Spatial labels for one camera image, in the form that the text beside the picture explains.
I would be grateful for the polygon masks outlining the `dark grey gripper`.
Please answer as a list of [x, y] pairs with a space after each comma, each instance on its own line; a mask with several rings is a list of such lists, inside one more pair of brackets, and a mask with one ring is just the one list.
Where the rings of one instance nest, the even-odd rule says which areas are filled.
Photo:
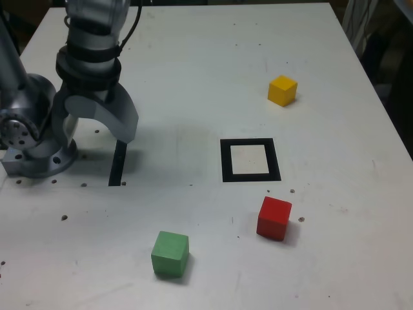
[[52, 107], [52, 131], [62, 147], [69, 148], [78, 118], [94, 119], [117, 140], [130, 143], [135, 139], [139, 116], [132, 98], [120, 84], [103, 89], [63, 82]]

